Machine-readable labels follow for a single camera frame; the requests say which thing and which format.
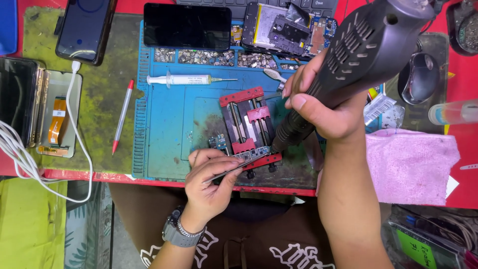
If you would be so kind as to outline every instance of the keyboard key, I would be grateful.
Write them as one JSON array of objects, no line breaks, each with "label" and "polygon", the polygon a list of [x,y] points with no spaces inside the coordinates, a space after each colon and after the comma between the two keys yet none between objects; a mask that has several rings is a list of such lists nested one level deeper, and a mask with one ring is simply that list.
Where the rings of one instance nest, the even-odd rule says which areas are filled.
[{"label": "keyboard key", "polygon": [[334,0],[312,0],[313,9],[332,9],[334,8]]},{"label": "keyboard key", "polygon": [[310,8],[310,2],[312,2],[312,0],[302,0],[302,2],[300,4],[300,7],[301,8]]},{"label": "keyboard key", "polygon": [[324,10],[324,12],[322,12],[322,17],[332,17],[332,11]]},{"label": "keyboard key", "polygon": [[243,20],[246,16],[246,7],[238,7],[238,6],[228,6],[232,12],[233,19],[241,19]]}]

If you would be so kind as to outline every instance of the hand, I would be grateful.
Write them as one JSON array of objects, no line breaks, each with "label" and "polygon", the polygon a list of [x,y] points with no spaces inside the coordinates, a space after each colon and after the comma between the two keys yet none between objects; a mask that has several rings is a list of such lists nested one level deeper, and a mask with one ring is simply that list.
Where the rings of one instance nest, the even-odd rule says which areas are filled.
[{"label": "hand", "polygon": [[287,80],[282,91],[287,109],[295,109],[308,122],[315,125],[317,132],[328,140],[344,140],[357,131],[363,131],[363,107],[367,99],[367,92],[361,92],[343,102],[334,110],[324,106],[316,98],[305,94],[317,72],[327,51],[324,50],[315,56],[308,64],[302,65]]},{"label": "hand", "polygon": [[186,175],[188,202],[181,215],[181,225],[196,233],[204,228],[213,217],[223,212],[231,200],[232,188],[242,168],[227,174],[219,185],[202,182],[215,175],[238,167],[243,159],[226,156],[222,151],[205,148],[192,152],[189,157],[191,172]]}]

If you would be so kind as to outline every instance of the computer mouse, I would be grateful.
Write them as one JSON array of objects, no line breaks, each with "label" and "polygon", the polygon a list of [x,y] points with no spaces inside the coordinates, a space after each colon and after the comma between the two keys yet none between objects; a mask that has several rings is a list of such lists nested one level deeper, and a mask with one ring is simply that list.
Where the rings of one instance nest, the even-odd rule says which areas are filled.
[{"label": "computer mouse", "polygon": [[398,93],[401,99],[417,105],[432,96],[440,82],[440,68],[427,53],[415,53],[398,75]]}]

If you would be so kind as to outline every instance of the red table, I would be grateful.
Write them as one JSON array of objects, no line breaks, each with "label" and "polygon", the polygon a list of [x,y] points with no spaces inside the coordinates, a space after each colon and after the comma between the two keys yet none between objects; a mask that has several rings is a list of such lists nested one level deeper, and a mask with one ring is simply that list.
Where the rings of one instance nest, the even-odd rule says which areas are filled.
[{"label": "red table", "polygon": [[[116,12],[136,13],[142,14],[143,5],[146,2],[171,3],[173,0],[118,0]],[[443,12],[438,15],[433,25],[430,27],[430,32],[447,33],[447,25],[445,18],[445,10],[450,3],[456,3],[459,0],[452,0],[445,4]],[[365,0],[339,0],[335,18],[338,22],[342,22],[344,17],[351,13],[355,8],[366,4]],[[65,8],[66,0],[20,0],[18,3],[18,52],[16,56],[21,56],[23,45],[23,14],[27,7],[42,6],[52,8]],[[478,64],[478,57],[464,57],[458,55],[451,48],[449,50],[449,67],[448,71],[456,74],[453,78],[448,80],[447,86],[447,102],[461,101],[478,98],[478,89],[475,85],[476,65]],[[478,163],[478,124],[468,125],[452,125],[448,132],[449,135],[454,135],[458,143],[458,150],[461,154],[461,159],[451,169],[450,176],[453,177],[460,184],[451,193],[446,200],[447,207],[460,208],[474,208],[478,209],[478,169],[460,170],[461,166]],[[47,169],[45,176],[48,178],[57,179],[88,179],[89,172],[66,171]],[[0,152],[0,175],[16,175],[13,167],[13,161],[9,159],[3,152]],[[183,187],[184,183],[180,182],[165,182],[154,181],[146,179],[131,179],[127,175],[111,174],[111,173],[95,173],[94,181],[104,182],[121,182],[121,183],[135,183],[155,186],[170,186]],[[295,194],[314,196],[315,190],[299,190],[299,189],[283,189],[283,188],[257,188],[257,187],[235,187],[236,191],[259,191],[282,194]]]}]

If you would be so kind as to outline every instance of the pink towel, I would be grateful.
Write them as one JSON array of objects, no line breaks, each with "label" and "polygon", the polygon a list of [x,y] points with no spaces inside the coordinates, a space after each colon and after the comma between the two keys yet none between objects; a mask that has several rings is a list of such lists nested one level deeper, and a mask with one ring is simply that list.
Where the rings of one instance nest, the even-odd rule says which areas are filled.
[{"label": "pink towel", "polygon": [[450,169],[459,159],[451,135],[403,129],[367,135],[367,162],[380,202],[445,205]]}]

